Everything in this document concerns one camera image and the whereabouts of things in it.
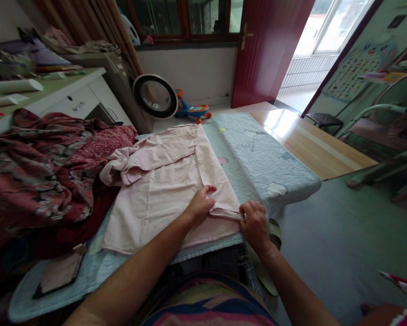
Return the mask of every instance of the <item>washing machine door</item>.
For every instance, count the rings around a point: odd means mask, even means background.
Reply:
[[[138,76],[132,85],[135,99],[142,110],[157,119],[175,115],[178,99],[175,89],[164,78],[154,74]]]

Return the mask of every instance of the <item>window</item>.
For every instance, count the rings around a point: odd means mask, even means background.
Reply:
[[[238,41],[243,0],[116,0],[141,41]]]
[[[373,0],[316,0],[294,56],[338,53]]]

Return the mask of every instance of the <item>baby walker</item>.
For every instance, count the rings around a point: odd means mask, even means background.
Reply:
[[[209,112],[209,106],[207,105],[190,106],[182,98],[184,91],[180,89],[175,89],[175,91],[177,98],[179,100],[177,112],[175,114],[176,117],[189,115],[197,118],[197,124],[201,124],[202,117],[210,118],[212,116],[212,114]]]

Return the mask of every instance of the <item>door handle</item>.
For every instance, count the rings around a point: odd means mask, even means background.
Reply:
[[[80,102],[80,103],[78,103],[78,105],[77,106],[75,106],[73,109],[72,109],[72,111],[79,111],[84,105],[86,105],[84,102]]]
[[[107,108],[107,110],[110,111],[112,115],[114,115],[114,120],[117,121],[117,120],[119,119],[119,118],[117,117],[116,113],[113,111],[112,108]]]
[[[247,23],[244,23],[243,36],[241,40],[241,51],[244,51],[246,38],[253,37],[253,35],[254,35],[253,33],[247,33]]]

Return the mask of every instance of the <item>curtain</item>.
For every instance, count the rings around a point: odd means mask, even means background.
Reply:
[[[115,0],[35,0],[48,22],[73,43],[104,40],[120,47],[135,76],[143,68]]]

